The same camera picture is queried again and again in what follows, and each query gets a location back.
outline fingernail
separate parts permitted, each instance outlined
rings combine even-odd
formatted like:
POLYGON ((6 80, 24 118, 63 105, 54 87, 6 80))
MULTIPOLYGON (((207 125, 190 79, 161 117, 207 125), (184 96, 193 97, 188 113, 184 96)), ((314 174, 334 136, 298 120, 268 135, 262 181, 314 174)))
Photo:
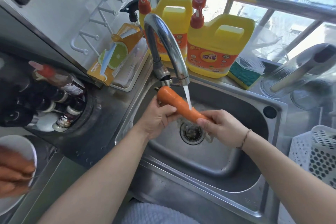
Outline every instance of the fingernail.
POLYGON ((202 119, 202 118, 198 118, 196 120, 197 124, 201 127, 204 127, 204 125, 206 124, 207 120, 206 119, 202 119))

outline sink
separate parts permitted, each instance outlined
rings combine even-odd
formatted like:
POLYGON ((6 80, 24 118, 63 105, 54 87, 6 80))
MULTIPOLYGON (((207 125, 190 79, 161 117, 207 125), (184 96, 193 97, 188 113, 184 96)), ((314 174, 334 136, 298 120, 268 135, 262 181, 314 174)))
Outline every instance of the sink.
MULTIPOLYGON (((125 117, 128 122, 122 125, 115 144, 140 119, 156 94, 156 86, 160 86, 160 82, 149 73, 128 110, 125 117)), ((287 104, 193 74, 190 74, 188 88, 197 110, 226 110, 273 145, 282 136, 287 104)), ((185 97, 183 87, 172 86, 172 89, 185 97)), ((196 129, 195 137, 191 138, 181 129, 183 126, 183 119, 172 122, 159 137, 151 140, 140 165, 247 219, 255 221, 262 217, 269 189, 250 157, 221 144, 216 138, 212 142, 207 140, 201 129, 196 129)))

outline carrot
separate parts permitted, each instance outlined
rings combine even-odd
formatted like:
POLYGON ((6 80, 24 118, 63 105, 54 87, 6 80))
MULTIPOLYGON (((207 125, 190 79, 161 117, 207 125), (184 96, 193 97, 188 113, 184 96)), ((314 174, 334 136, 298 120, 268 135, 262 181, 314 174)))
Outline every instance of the carrot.
POLYGON ((198 118, 212 121, 203 114, 200 114, 199 111, 197 111, 194 107, 192 110, 190 110, 188 103, 168 86, 163 86, 159 89, 157 92, 157 99, 160 100, 163 104, 176 107, 178 114, 182 115, 184 118, 190 120, 193 123, 196 123, 198 118))
POLYGON ((0 197, 4 194, 11 192, 14 188, 15 188, 14 183, 0 181, 0 197))
POLYGON ((0 180, 2 181, 26 181, 30 180, 31 178, 31 175, 23 175, 22 173, 12 170, 8 167, 0 166, 0 180))
POLYGON ((4 146, 0 146, 0 165, 27 175, 35 171, 33 160, 27 160, 19 152, 10 150, 4 146))
POLYGON ((0 198, 4 197, 17 197, 29 192, 29 187, 27 182, 22 182, 16 184, 15 188, 5 194, 0 194, 0 198))

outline lime slice picture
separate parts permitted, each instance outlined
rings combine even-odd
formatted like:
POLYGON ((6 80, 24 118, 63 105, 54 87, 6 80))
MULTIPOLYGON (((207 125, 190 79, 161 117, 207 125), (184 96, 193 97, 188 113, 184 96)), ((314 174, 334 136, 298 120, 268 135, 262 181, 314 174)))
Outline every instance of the lime slice picture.
MULTIPOLYGON (((124 43, 116 42, 115 44, 116 47, 114 49, 110 62, 108 63, 108 67, 111 69, 116 69, 128 55, 127 46, 124 43)), ((106 52, 107 50, 103 50, 103 52, 98 58, 98 62, 100 65, 103 63, 103 59, 106 52)))

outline white perforated basket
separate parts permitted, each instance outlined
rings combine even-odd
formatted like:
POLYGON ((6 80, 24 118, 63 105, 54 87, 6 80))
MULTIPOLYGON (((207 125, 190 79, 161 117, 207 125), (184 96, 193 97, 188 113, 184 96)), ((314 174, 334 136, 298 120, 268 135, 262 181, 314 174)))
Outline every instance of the white perforated basket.
MULTIPOLYGON (((336 129, 319 125, 293 137, 288 157, 336 189, 336 129)), ((282 204, 278 224, 295 224, 282 204)))

